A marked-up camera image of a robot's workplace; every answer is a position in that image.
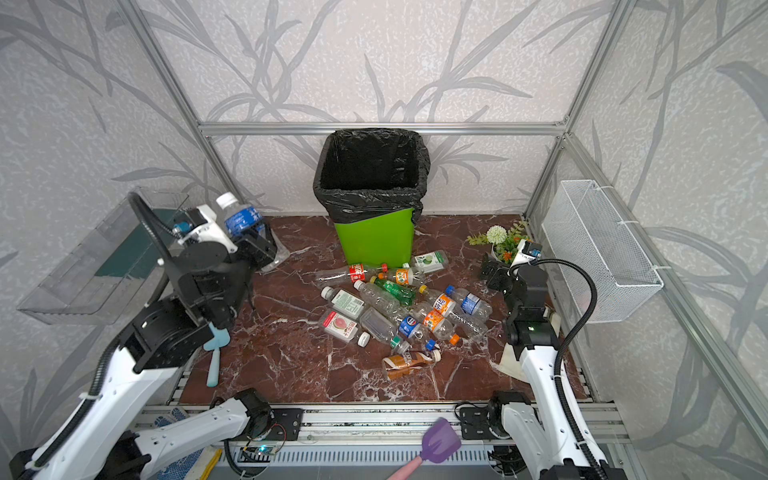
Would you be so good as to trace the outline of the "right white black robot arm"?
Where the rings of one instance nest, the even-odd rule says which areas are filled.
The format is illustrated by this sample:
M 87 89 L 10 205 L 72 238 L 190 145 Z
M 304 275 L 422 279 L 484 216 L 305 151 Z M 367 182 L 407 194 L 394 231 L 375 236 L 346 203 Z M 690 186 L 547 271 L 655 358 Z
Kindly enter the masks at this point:
M 588 286 L 588 306 L 563 339 L 544 318 L 546 264 L 572 269 Z M 596 309 L 598 292 L 591 276 L 557 258 L 511 266 L 485 257 L 479 277 L 503 294 L 508 308 L 503 322 L 506 344 L 534 395 L 529 400 L 523 394 L 494 393 L 488 407 L 491 430 L 514 441 L 534 479 L 625 479 L 624 470 L 609 464 L 590 433 L 564 367 L 568 347 Z

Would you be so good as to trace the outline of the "blue label water bottle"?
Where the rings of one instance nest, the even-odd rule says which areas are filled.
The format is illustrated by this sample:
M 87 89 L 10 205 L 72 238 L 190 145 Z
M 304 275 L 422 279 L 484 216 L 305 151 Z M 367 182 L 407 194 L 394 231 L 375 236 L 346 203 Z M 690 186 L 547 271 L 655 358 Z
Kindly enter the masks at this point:
M 252 204 L 240 202 L 231 192 L 220 195 L 216 203 L 221 210 L 217 222 L 234 242 L 242 238 L 246 232 L 266 237 L 263 217 Z

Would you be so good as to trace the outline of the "green sprite bottle yellow cap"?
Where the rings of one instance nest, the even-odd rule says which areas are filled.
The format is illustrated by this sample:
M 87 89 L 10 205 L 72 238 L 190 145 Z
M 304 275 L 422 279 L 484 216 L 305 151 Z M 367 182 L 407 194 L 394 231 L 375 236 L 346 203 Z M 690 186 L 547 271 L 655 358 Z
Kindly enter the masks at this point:
M 402 306 L 409 307 L 415 303 L 416 293 L 409 286 L 397 284 L 381 275 L 373 277 L 370 282 L 390 293 Z

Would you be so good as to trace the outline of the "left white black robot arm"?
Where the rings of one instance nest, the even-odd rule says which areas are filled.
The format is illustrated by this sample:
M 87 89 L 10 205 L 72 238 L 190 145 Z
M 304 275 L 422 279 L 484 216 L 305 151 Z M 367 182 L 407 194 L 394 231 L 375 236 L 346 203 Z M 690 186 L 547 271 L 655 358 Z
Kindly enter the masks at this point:
M 270 226 L 248 203 L 225 193 L 219 212 L 194 211 L 172 253 L 167 227 L 137 193 L 128 197 L 160 255 L 160 284 L 109 343 L 77 409 L 45 444 L 17 453 L 15 479 L 146 479 L 211 444 L 268 432 L 269 403 L 246 389 L 209 410 L 165 427 L 136 431 L 150 397 L 218 331 L 229 330 L 251 299 L 253 274 L 277 253 Z

